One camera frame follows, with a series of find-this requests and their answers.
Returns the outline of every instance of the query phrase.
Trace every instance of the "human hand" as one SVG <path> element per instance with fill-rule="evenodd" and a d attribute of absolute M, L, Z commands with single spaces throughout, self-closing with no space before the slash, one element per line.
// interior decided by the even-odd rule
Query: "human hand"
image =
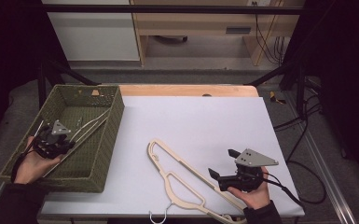
<path fill-rule="evenodd" d="M 261 170 L 263 171 L 263 177 L 267 179 L 269 177 L 266 167 L 262 166 Z M 233 187 L 228 188 L 228 192 L 233 194 L 238 199 L 241 199 L 248 208 L 259 209 L 269 205 L 269 188 L 267 182 L 263 181 L 258 189 L 252 190 L 251 192 L 243 192 L 239 189 Z"/>
<path fill-rule="evenodd" d="M 32 136 L 28 137 L 28 145 L 31 144 L 34 138 Z M 62 155 L 56 157 L 54 160 L 45 159 L 33 148 L 30 149 L 30 152 L 25 156 L 24 161 L 21 163 L 16 179 L 14 180 L 15 184 L 31 184 L 35 182 L 38 178 L 42 177 L 45 173 L 49 171 L 53 166 L 60 163 Z"/>

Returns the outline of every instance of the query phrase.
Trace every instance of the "wicker basket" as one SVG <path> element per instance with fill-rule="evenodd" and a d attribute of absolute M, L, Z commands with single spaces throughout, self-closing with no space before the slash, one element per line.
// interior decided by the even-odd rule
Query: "wicker basket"
<path fill-rule="evenodd" d="M 53 123 L 58 119 L 71 130 L 67 139 L 76 133 L 76 129 L 80 131 L 75 140 L 83 137 L 70 149 L 68 153 L 71 150 L 73 152 L 65 161 L 36 183 L 49 191 L 104 191 L 123 111 L 124 104 L 118 86 L 55 86 L 0 177 L 6 182 L 10 181 L 14 162 L 25 149 L 28 136 L 35 134 L 41 121 Z M 79 128 L 89 121 L 98 125 L 89 125 L 84 130 Z"/>

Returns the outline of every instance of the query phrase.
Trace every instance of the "beige plastic hanger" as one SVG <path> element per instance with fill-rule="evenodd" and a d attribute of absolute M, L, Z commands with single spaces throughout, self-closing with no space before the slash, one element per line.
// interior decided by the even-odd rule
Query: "beige plastic hanger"
<path fill-rule="evenodd" d="M 149 155 L 150 160 L 155 164 L 156 168 L 159 170 L 159 173 L 161 174 L 162 178 L 164 178 L 164 185 L 165 190 L 168 194 L 168 197 L 171 200 L 172 204 L 176 204 L 179 207 L 185 208 L 185 209 L 197 209 L 205 214 L 207 214 L 210 217 L 213 217 L 214 219 L 226 223 L 226 224 L 243 224 L 246 223 L 246 220 L 241 221 L 234 221 L 229 215 L 219 215 L 216 212 L 206 208 L 205 205 L 205 199 L 200 195 L 197 191 L 195 191 L 193 188 L 191 188 L 188 183 L 186 183 L 184 180 L 182 180 L 177 174 L 173 172 L 165 173 L 162 169 L 161 165 L 159 164 L 159 156 L 153 153 L 153 147 L 155 144 L 158 144 L 162 149 L 164 149 L 170 156 L 172 156 L 174 159 L 176 159 L 179 163 L 181 163 L 183 166 L 185 166 L 191 173 L 193 173 L 197 178 L 202 180 L 206 185 L 208 185 L 210 188 L 212 188 L 215 192 L 220 194 L 223 198 L 225 198 L 229 203 L 231 203 L 233 206 L 235 206 L 240 211 L 243 210 L 244 205 L 239 203 L 238 201 L 234 200 L 233 198 L 230 198 L 226 193 L 220 191 L 218 186 L 215 186 L 211 181 L 209 181 L 207 178 L 205 178 L 203 175 L 201 175 L 198 171 L 193 169 L 187 162 L 182 160 L 178 155 L 176 155 L 167 145 L 165 145 L 162 141 L 158 139 L 153 139 L 149 142 L 149 145 L 147 146 L 147 152 Z M 197 196 L 199 199 L 201 199 L 201 204 L 196 203 L 189 203 L 185 202 L 181 199 L 179 199 L 174 193 L 173 189 L 171 187 L 171 183 L 169 180 L 169 176 L 174 177 L 179 182 L 181 182 L 186 188 L 188 188 L 195 196 Z"/>

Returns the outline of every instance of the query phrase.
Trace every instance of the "sleeve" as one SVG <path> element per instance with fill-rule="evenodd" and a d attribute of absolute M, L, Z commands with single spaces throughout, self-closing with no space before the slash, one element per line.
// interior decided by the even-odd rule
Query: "sleeve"
<path fill-rule="evenodd" d="M 0 224 L 37 224 L 37 213 L 46 194 L 35 185 L 5 185 L 0 197 Z"/>
<path fill-rule="evenodd" d="M 265 207 L 259 209 L 245 208 L 243 213 L 248 224 L 282 224 L 281 217 L 273 201 Z"/>

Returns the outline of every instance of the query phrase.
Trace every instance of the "hanger hook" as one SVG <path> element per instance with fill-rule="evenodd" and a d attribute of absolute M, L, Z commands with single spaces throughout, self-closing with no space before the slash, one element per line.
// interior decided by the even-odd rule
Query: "hanger hook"
<path fill-rule="evenodd" d="M 150 212 L 149 211 L 149 215 L 150 215 L 150 221 L 153 223 L 153 224 L 162 224 L 162 223 L 164 223 L 165 222 L 165 219 L 167 218 L 167 211 L 168 211 L 168 209 L 171 207 L 171 205 L 173 205 L 173 203 L 170 203 L 170 205 L 168 205 L 168 207 L 165 209 L 165 211 L 164 211 L 164 219 L 161 221 L 161 222 L 155 222 L 155 221 L 153 221 L 153 219 L 152 219 L 152 212 Z"/>

